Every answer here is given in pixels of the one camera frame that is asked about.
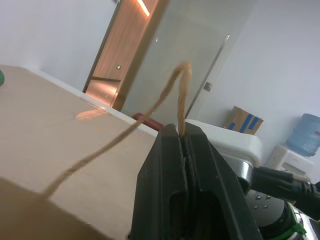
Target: blue tape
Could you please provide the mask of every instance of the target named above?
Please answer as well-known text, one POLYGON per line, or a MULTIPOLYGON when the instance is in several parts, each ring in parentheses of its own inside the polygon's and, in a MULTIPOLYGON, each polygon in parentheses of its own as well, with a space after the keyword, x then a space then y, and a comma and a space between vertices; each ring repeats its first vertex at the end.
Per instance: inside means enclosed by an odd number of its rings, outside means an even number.
POLYGON ((254 129, 258 121, 259 121, 259 118, 257 116, 254 117, 254 119, 252 120, 252 122, 249 125, 249 130, 254 129))
POLYGON ((248 124, 249 124, 249 122, 250 122, 252 117, 253 117, 253 115, 249 113, 248 116, 246 117, 246 119, 244 120, 241 128, 240 128, 240 133, 244 133, 245 132, 245 130, 246 130, 246 128, 247 128, 247 126, 248 126, 248 124))
POLYGON ((229 125, 229 128, 228 128, 228 129, 229 129, 229 130, 234 129, 235 125, 236 125, 236 124, 235 124, 234 122, 230 123, 230 125, 229 125))

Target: green object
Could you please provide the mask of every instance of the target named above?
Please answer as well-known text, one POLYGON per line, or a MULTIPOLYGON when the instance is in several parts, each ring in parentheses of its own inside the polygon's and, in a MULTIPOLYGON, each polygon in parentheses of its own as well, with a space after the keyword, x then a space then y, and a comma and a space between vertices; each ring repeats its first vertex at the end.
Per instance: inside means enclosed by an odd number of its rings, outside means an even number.
POLYGON ((0 86, 1 86, 2 84, 4 84, 4 82, 5 82, 5 75, 4 75, 4 73, 0 70, 0 86))
POLYGON ((300 236, 302 235, 306 235, 307 231, 305 230, 305 228, 298 222, 297 217, 294 213, 294 210, 292 209, 291 205, 289 204, 289 208, 294 216, 294 221, 295 221, 295 225, 289 229, 288 231, 282 233, 279 236, 276 236, 274 238, 270 238, 268 240, 285 240, 288 239, 292 234, 294 233, 298 233, 300 236))

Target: blue water bottle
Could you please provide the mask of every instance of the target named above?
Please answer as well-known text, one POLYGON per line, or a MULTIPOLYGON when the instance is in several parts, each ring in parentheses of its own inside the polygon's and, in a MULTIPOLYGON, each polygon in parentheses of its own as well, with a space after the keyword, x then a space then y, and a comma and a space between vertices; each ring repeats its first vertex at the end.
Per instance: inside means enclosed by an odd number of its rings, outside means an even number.
POLYGON ((320 147, 320 117, 303 114, 286 145, 305 157, 314 156, 320 147))

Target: string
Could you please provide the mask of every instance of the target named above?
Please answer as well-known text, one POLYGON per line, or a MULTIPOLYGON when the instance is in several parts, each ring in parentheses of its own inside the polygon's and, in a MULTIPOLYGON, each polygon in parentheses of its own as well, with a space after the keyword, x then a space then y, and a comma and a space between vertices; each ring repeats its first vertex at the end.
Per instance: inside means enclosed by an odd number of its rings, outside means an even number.
POLYGON ((192 64, 191 63, 182 63, 178 65, 171 77, 169 78, 168 83, 162 90, 159 99, 155 104, 147 111, 142 118, 138 119, 134 124, 132 124, 128 129, 120 133, 116 138, 109 142, 104 147, 99 150, 91 153, 90 155, 84 157, 76 164, 62 172, 41 194, 42 199, 50 198, 57 189, 65 182, 69 177, 78 172, 80 169, 84 168, 86 165, 94 161, 97 157, 109 151, 111 148, 119 144, 122 140, 128 137, 139 125, 141 125, 145 120, 148 120, 152 113, 157 110, 157 108, 164 102, 169 93, 171 92, 174 83, 176 82, 179 75, 182 73, 180 84, 179 84, 179 98, 178 98, 178 134, 182 138, 185 134, 185 106, 186 99, 188 95, 188 86, 189 81, 192 79, 192 64))

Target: glass panel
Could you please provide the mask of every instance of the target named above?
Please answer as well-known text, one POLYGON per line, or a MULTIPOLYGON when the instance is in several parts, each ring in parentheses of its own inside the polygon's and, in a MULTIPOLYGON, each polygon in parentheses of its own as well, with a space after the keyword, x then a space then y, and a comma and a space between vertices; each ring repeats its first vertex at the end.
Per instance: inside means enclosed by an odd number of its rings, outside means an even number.
MULTIPOLYGON (((219 28, 222 1, 171 0, 136 75, 122 112, 144 113, 154 103, 175 66, 192 61, 187 109, 207 74, 227 29, 219 28)), ((162 124, 177 122, 178 84, 152 118, 162 124)))

